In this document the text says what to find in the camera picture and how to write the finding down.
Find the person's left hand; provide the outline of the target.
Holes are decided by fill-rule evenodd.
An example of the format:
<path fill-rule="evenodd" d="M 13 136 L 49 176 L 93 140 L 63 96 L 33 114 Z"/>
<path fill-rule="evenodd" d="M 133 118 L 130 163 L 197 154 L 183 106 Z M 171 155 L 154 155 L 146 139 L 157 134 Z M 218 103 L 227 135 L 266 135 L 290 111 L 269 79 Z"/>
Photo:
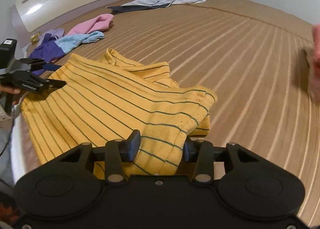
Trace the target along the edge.
<path fill-rule="evenodd" d="M 1 84 L 1 106 L 5 106 L 5 96 L 3 93 L 12 94 L 14 99 L 11 105 L 18 105 L 21 98 L 25 95 L 26 91 L 18 87 L 8 87 Z"/>

